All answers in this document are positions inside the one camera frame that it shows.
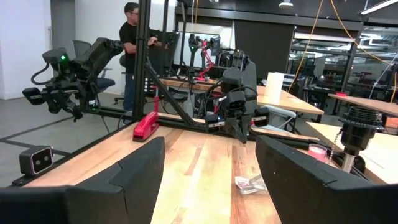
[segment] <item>man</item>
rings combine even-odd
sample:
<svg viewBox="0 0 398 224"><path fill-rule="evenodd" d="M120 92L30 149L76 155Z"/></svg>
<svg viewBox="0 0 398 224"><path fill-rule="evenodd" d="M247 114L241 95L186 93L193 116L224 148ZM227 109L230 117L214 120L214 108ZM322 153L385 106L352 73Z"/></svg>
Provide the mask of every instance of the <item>man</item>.
<svg viewBox="0 0 398 224"><path fill-rule="evenodd" d="M134 108L135 100L134 67L136 62L137 25L139 22L138 6L134 2L129 2L125 5L124 13L127 16L127 21L119 31L120 41L123 43L126 54L126 86L124 87L123 101L123 108L126 111ZM148 46L151 45L159 47L162 43L158 42L156 37L151 37L148 40Z"/></svg>

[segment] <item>paper towel roll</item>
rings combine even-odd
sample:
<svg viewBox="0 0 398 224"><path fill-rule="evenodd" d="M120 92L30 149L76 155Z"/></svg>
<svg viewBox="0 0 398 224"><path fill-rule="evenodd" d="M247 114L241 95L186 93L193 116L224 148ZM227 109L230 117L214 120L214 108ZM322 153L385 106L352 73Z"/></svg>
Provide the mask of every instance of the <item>paper towel roll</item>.
<svg viewBox="0 0 398 224"><path fill-rule="evenodd" d="M284 83L285 75L279 72L269 72L267 78L267 86L265 89L265 95L272 103L278 103L280 99L280 93L282 92L282 85Z"/></svg>

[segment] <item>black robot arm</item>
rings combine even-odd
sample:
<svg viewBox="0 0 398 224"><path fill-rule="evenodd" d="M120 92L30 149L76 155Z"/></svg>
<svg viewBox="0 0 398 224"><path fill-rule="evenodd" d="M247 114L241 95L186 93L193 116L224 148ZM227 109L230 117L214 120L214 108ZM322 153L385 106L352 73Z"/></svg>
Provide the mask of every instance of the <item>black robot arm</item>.
<svg viewBox="0 0 398 224"><path fill-rule="evenodd" d="M33 105L47 103L49 111L57 114L61 109L71 113L75 118L83 117L79 107L70 100L75 94L79 99L94 100L98 94L96 78L109 61L123 51L120 41L98 38L97 41L81 56L69 61L64 48L52 49L44 53L43 59L47 63L45 68L35 73L31 80L35 85L45 85L38 88L26 88L22 93ZM36 82L35 77L52 66L58 76L46 81Z"/></svg>

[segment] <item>pull chain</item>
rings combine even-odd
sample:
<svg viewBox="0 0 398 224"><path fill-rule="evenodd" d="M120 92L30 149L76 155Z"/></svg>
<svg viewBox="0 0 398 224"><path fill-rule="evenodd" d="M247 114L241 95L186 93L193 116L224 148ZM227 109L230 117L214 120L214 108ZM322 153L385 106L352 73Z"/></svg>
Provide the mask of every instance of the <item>pull chain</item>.
<svg viewBox="0 0 398 224"><path fill-rule="evenodd" d="M336 142L337 142L338 136L341 134L341 132L342 132L342 130L340 130L340 131L337 133L337 135L336 135L336 137L335 137L335 141L333 142L333 145L331 146L331 151L330 151L330 156L329 156L329 163L331 162L331 160L332 160L332 158L333 158L333 155L334 155L334 153L335 153Z"/></svg>

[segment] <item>ceiling light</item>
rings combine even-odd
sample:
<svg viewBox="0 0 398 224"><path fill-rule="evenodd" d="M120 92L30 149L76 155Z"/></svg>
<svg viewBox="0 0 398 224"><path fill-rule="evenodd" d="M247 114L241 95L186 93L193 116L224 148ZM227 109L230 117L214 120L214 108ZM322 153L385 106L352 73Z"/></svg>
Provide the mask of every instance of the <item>ceiling light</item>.
<svg viewBox="0 0 398 224"><path fill-rule="evenodd" d="M290 9L293 7L293 4L290 2L290 0L284 0L279 4L279 7L281 9Z"/></svg>
<svg viewBox="0 0 398 224"><path fill-rule="evenodd" d="M384 1L384 2L382 2L382 3L379 3L379 4L377 4L377 5L375 5L375 6L372 6L372 7L370 7L369 9L365 9L365 10L363 10L362 12L360 12L362 15L367 15L367 14L369 14L369 13L372 13L372 12L374 12L374 11L377 11L377 10L379 10L379 9L382 9L382 8L384 8L384 7L387 7L387 6L389 6L389 5L391 5L391 4L394 4L394 3L397 3L398 2L398 0L387 0L387 1Z"/></svg>

